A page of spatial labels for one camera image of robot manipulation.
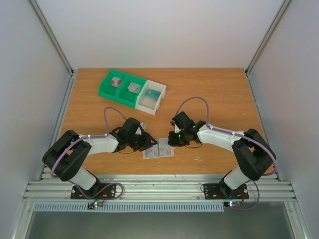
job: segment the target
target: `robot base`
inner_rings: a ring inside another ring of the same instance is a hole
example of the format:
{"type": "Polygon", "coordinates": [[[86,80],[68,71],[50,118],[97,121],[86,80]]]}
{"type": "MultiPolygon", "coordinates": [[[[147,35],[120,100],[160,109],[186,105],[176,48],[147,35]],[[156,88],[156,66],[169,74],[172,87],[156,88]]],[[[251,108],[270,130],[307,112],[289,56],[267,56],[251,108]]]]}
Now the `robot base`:
{"type": "Polygon", "coordinates": [[[207,200],[242,199],[242,196],[240,194],[238,194],[237,191],[240,191],[244,195],[244,199],[249,199],[246,184],[241,185],[237,190],[234,191],[234,193],[229,198],[224,197],[224,195],[222,194],[222,192],[219,189],[219,183],[205,183],[201,186],[201,190],[204,192],[205,199],[207,199],[207,200]]]}
{"type": "MultiPolygon", "coordinates": [[[[109,185],[109,183],[101,183],[99,185],[99,189],[96,190],[97,192],[100,191],[102,188],[104,188],[105,186],[109,185]]],[[[85,193],[85,195],[90,196],[91,193],[90,191],[84,190],[82,189],[82,191],[85,193]]],[[[110,187],[107,187],[106,189],[104,189],[104,191],[107,193],[107,199],[112,199],[115,198],[115,193],[116,193],[116,185],[112,185],[110,187]]],[[[105,193],[101,192],[99,195],[97,195],[96,197],[92,198],[92,199],[104,199],[105,198],[105,193]]],[[[76,186],[73,186],[72,188],[72,192],[71,192],[71,199],[83,199],[83,200],[88,200],[86,197],[84,197],[82,195],[82,193],[79,191],[79,189],[76,186]]]]}

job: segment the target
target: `gray wall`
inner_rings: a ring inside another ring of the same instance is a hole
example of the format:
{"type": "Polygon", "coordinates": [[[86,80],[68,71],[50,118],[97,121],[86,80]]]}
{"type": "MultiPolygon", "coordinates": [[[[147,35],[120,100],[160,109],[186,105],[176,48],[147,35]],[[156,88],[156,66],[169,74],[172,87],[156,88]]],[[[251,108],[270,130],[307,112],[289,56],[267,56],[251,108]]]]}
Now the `gray wall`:
{"type": "Polygon", "coordinates": [[[294,0],[251,73],[265,131],[319,235],[319,1],[294,0]]]}
{"type": "Polygon", "coordinates": [[[27,0],[0,7],[0,238],[37,178],[68,73],[27,0]]]}
{"type": "Polygon", "coordinates": [[[74,68],[247,67],[282,1],[38,0],[74,68]]]}

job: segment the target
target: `wooden surface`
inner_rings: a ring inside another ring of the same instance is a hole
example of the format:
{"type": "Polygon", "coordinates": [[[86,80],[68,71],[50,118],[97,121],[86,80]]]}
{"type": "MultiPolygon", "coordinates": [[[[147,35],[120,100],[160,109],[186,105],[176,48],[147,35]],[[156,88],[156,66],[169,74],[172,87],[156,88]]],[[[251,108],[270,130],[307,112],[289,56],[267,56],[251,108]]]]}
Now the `wooden surface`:
{"type": "MultiPolygon", "coordinates": [[[[62,133],[73,129],[80,134],[104,134],[103,109],[114,106],[127,118],[147,124],[154,138],[168,137],[170,125],[179,105],[192,96],[204,97],[210,106],[210,123],[231,130],[254,128],[262,132],[251,91],[243,69],[216,68],[141,68],[119,69],[167,85],[166,96],[155,116],[98,96],[98,86],[109,69],[79,69],[62,133]]],[[[205,120],[204,102],[195,99],[182,108],[195,122],[205,120]]],[[[110,128],[122,126],[123,118],[107,111],[110,128]]],[[[206,174],[227,173],[237,166],[232,152],[214,145],[201,148],[176,148],[174,157],[143,159],[141,152],[132,154],[102,153],[90,155],[83,166],[94,174],[206,174]]]]}

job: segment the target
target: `aluminum frame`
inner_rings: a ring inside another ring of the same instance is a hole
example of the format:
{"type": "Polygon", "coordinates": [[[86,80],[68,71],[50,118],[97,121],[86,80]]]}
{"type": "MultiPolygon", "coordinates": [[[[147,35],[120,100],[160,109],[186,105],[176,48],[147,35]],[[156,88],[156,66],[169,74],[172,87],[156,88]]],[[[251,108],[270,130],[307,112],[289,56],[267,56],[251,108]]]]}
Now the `aluminum frame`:
{"type": "MultiPolygon", "coordinates": [[[[51,134],[50,144],[55,142],[61,132],[64,116],[72,93],[76,73],[69,79],[56,124],[51,134]]],[[[31,223],[32,214],[37,203],[71,203],[91,202],[92,200],[71,200],[70,193],[72,185],[61,182],[57,178],[51,178],[50,169],[43,167],[38,181],[28,183],[22,204],[18,213],[18,221],[12,232],[12,239],[23,239],[26,236],[31,223]]],[[[175,203],[177,205],[189,203],[207,203],[204,194],[200,190],[203,183],[217,183],[224,175],[221,174],[196,174],[196,175],[97,175],[102,182],[121,182],[126,188],[123,197],[116,203],[175,203]]],[[[261,202],[285,202],[287,214],[292,226],[295,238],[308,239],[306,224],[300,212],[293,187],[290,182],[280,181],[277,175],[262,177],[257,181],[260,188],[261,202]]],[[[254,202],[257,191],[254,184],[248,184],[250,199],[254,202]]],[[[223,200],[212,200],[213,203],[222,203],[223,200]]]]}
{"type": "Polygon", "coordinates": [[[59,56],[61,57],[67,71],[70,73],[70,75],[72,75],[73,69],[72,69],[68,59],[66,58],[59,42],[57,41],[53,31],[51,30],[51,27],[50,27],[49,23],[47,22],[39,4],[37,3],[36,0],[28,0],[28,1],[34,10],[35,15],[38,17],[39,22],[42,24],[45,32],[47,33],[48,37],[50,38],[53,46],[55,47],[56,51],[58,52],[59,56]]]}
{"type": "Polygon", "coordinates": [[[262,54],[263,50],[265,49],[271,36],[275,32],[278,24],[280,23],[281,19],[283,18],[284,14],[285,14],[285,12],[288,10],[288,7],[290,6],[291,2],[292,2],[292,0],[284,0],[282,2],[281,6],[279,7],[279,10],[277,11],[277,13],[275,15],[274,20],[272,21],[269,28],[267,29],[264,38],[262,39],[262,41],[261,41],[260,45],[258,46],[252,60],[250,61],[249,65],[246,69],[246,73],[249,74],[251,72],[251,70],[253,69],[253,67],[255,66],[257,60],[259,59],[260,55],[262,54]]]}

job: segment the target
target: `purple cable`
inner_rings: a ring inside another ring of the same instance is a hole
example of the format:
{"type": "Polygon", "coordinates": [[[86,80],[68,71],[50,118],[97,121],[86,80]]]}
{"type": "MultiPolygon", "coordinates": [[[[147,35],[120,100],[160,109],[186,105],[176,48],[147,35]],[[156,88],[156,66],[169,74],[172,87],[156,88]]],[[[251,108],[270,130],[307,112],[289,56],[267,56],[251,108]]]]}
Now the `purple cable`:
{"type": "MultiPolygon", "coordinates": [[[[82,138],[78,138],[76,141],[72,142],[64,151],[63,153],[61,153],[61,155],[58,157],[58,159],[55,161],[52,169],[51,169],[51,177],[52,178],[56,178],[57,176],[54,175],[54,172],[55,172],[55,169],[57,167],[57,165],[59,164],[59,162],[61,161],[61,159],[64,157],[64,155],[66,155],[66,153],[72,149],[74,147],[74,145],[76,145],[78,142],[82,141],[82,140],[85,140],[85,139],[88,139],[89,136],[84,136],[82,138]]],[[[102,134],[102,135],[93,135],[93,136],[90,136],[90,138],[95,138],[95,139],[98,139],[98,138],[105,138],[105,135],[102,134]]]]}
{"type": "Polygon", "coordinates": [[[225,134],[228,134],[228,135],[231,135],[231,136],[237,136],[237,137],[240,137],[240,138],[243,138],[245,140],[248,140],[252,143],[254,143],[255,145],[261,147],[262,150],[264,150],[268,155],[269,157],[271,158],[271,160],[273,161],[273,164],[274,164],[274,170],[271,172],[271,173],[264,173],[263,176],[270,176],[270,175],[273,175],[277,172],[277,168],[278,168],[278,163],[275,159],[275,157],[273,156],[273,154],[265,147],[263,146],[261,143],[257,142],[256,140],[252,139],[252,138],[249,138],[247,136],[244,136],[242,134],[239,134],[239,133],[234,133],[232,131],[229,131],[227,129],[223,129],[223,128],[218,128],[218,127],[214,127],[212,125],[209,126],[209,128],[211,128],[211,130],[214,130],[214,131],[217,131],[217,132],[220,132],[220,133],[225,133],[225,134]]]}
{"type": "Polygon", "coordinates": [[[120,112],[117,108],[114,108],[114,107],[112,107],[112,106],[107,106],[107,107],[105,107],[105,108],[104,108],[104,120],[105,120],[105,124],[106,124],[106,129],[107,129],[106,134],[108,135],[109,132],[110,132],[110,126],[109,126],[108,120],[107,120],[107,118],[106,118],[106,110],[107,110],[107,109],[113,109],[113,110],[117,111],[125,120],[127,120],[127,119],[126,119],[126,117],[124,116],[124,114],[122,114],[122,112],[120,112]]]}
{"type": "Polygon", "coordinates": [[[193,97],[190,97],[190,98],[184,100],[183,103],[181,103],[180,106],[178,107],[178,109],[177,109],[175,115],[177,115],[178,112],[179,112],[179,110],[180,110],[180,108],[181,108],[187,101],[189,101],[189,100],[191,100],[191,99],[200,99],[200,100],[204,101],[204,103],[206,104],[206,126],[209,127],[209,123],[208,123],[208,122],[209,122],[209,105],[208,105],[207,100],[205,100],[203,97],[193,96],[193,97]]]}
{"type": "Polygon", "coordinates": [[[246,136],[241,135],[241,134],[238,134],[238,133],[234,133],[234,134],[233,134],[233,131],[230,131],[230,130],[227,130],[227,129],[223,129],[223,128],[214,127],[214,126],[212,126],[211,124],[208,123],[208,122],[209,122],[209,105],[208,105],[207,100],[205,100],[203,97],[193,96],[193,97],[190,97],[190,98],[186,99],[186,100],[183,101],[183,103],[181,103],[181,105],[178,107],[178,109],[177,109],[175,115],[178,114],[178,112],[179,112],[179,110],[181,109],[181,107],[182,107],[187,101],[189,101],[189,100],[191,100],[191,99],[201,99],[201,100],[203,100],[203,101],[205,102],[205,104],[206,104],[206,109],[207,109],[207,111],[206,111],[206,126],[207,126],[208,128],[210,128],[211,130],[217,131],[217,132],[229,134],[229,135],[231,135],[231,136],[234,135],[234,136],[243,138],[243,139],[245,139],[245,140],[248,140],[248,141],[254,143],[255,145],[261,147],[261,148],[269,155],[269,157],[270,157],[271,160],[273,161],[274,170],[273,170],[271,173],[264,173],[263,176],[270,176],[270,175],[273,175],[273,174],[275,174],[275,173],[277,172],[278,163],[277,163],[275,157],[274,157],[273,154],[272,154],[265,146],[263,146],[261,143],[259,143],[259,142],[255,141],[255,140],[253,140],[252,138],[246,137],[246,136]]]}
{"type": "Polygon", "coordinates": [[[80,193],[81,193],[85,198],[87,198],[87,199],[94,199],[97,195],[99,195],[101,192],[103,192],[104,189],[106,189],[107,187],[113,186],[113,185],[118,185],[118,186],[120,186],[120,188],[122,189],[121,193],[120,193],[118,196],[114,197],[114,198],[108,198],[108,199],[105,199],[105,200],[116,200],[116,199],[120,198],[120,197],[124,194],[124,192],[125,192],[125,188],[124,188],[124,185],[123,185],[122,183],[110,183],[110,184],[106,185],[105,187],[103,187],[103,188],[102,188],[98,193],[96,193],[93,197],[89,197],[88,195],[86,195],[86,194],[83,192],[82,188],[81,188],[79,185],[75,185],[75,186],[78,188],[78,190],[80,191],[80,193]]]}
{"type": "MultiPolygon", "coordinates": [[[[110,132],[110,127],[109,127],[109,123],[108,123],[108,120],[106,119],[106,110],[107,109],[114,109],[115,111],[117,111],[125,120],[126,120],[126,117],[124,116],[124,114],[122,114],[118,109],[114,108],[114,107],[111,107],[111,106],[108,106],[108,107],[105,107],[104,108],[104,120],[105,120],[105,124],[106,124],[106,128],[107,128],[107,135],[109,134],[110,132]]],[[[91,136],[90,138],[104,138],[105,135],[93,135],[91,136]]],[[[74,145],[76,145],[78,142],[80,142],[81,140],[84,140],[84,139],[88,139],[89,137],[88,136],[85,136],[85,137],[82,137],[82,138],[78,138],[76,141],[74,141],[73,143],[71,143],[64,151],[63,153],[58,157],[58,159],[55,161],[52,169],[51,169],[51,177],[52,178],[56,178],[56,176],[54,175],[54,172],[55,172],[55,169],[57,167],[57,165],[59,164],[59,162],[61,161],[61,159],[63,158],[64,155],[66,155],[66,153],[73,148],[74,145]]]]}
{"type": "Polygon", "coordinates": [[[63,153],[58,157],[58,159],[55,161],[52,169],[51,169],[51,177],[52,178],[56,178],[57,176],[54,175],[54,171],[56,169],[56,167],[58,166],[59,162],[61,161],[61,159],[63,158],[64,155],[66,155],[66,153],[73,148],[74,145],[76,145],[78,142],[80,142],[81,140],[87,139],[88,137],[85,136],[83,138],[78,138],[76,141],[74,141],[73,143],[71,143],[64,151],[63,153]]]}
{"type": "Polygon", "coordinates": [[[259,192],[259,188],[258,188],[258,185],[257,185],[257,183],[256,183],[255,181],[253,181],[253,180],[251,180],[251,181],[255,184],[256,189],[257,189],[257,200],[256,200],[255,204],[254,204],[254,205],[252,205],[252,206],[251,206],[251,207],[249,207],[249,208],[235,208],[235,207],[226,207],[226,208],[234,209],[234,210],[239,210],[239,211],[247,211],[247,210],[250,210],[250,209],[255,208],[255,207],[258,205],[258,203],[259,203],[259,199],[260,199],[260,192],[259,192]]]}

